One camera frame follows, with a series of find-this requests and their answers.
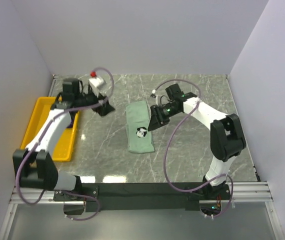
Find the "green towel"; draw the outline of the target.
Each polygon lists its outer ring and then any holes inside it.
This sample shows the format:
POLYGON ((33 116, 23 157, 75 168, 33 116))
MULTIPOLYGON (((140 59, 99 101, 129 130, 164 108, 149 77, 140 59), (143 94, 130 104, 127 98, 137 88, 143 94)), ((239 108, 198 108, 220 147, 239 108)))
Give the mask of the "green towel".
POLYGON ((148 104, 145 100, 129 103, 125 108, 128 151, 146 154, 155 151, 150 123, 148 104))

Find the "purple towel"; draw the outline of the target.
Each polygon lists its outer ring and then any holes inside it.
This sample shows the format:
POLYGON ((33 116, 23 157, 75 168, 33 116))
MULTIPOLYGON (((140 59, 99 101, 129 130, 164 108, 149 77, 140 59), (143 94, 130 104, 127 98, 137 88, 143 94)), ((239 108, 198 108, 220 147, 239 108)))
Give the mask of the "purple towel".
POLYGON ((72 121, 70 122, 70 124, 69 124, 66 128, 67 128, 67 129, 70 129, 70 128, 73 127, 73 125, 74 125, 74 121, 72 120, 72 121))

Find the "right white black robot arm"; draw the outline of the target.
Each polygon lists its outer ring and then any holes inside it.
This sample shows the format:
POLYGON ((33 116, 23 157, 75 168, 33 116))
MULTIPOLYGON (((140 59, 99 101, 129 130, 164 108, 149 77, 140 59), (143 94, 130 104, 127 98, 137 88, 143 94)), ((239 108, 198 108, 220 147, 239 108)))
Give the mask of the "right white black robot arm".
POLYGON ((179 113, 184 113, 185 117, 178 123, 178 127, 192 117, 209 130, 210 150, 213 155, 209 170, 203 177, 203 184, 185 189, 185 192, 202 190, 205 198, 213 200, 230 177, 232 163, 247 146, 240 118, 237 114, 226 114, 214 109, 204 103, 199 95, 184 93, 177 83, 170 85, 165 91, 169 102, 150 107, 151 117, 147 130, 152 132, 166 126, 170 118, 179 113))

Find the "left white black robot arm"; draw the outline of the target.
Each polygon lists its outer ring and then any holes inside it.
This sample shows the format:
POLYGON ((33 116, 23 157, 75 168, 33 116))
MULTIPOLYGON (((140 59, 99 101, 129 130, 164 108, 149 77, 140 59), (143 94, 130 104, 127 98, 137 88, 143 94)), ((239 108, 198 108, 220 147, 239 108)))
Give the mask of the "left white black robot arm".
POLYGON ((65 191, 72 201, 82 197, 80 177, 58 172, 52 155, 64 131, 75 123, 79 111, 91 109, 103 117, 115 110, 100 92, 105 84, 101 76, 92 76, 86 85, 77 78, 64 79, 62 91, 57 94, 39 132, 24 149, 13 153, 17 189, 65 191))

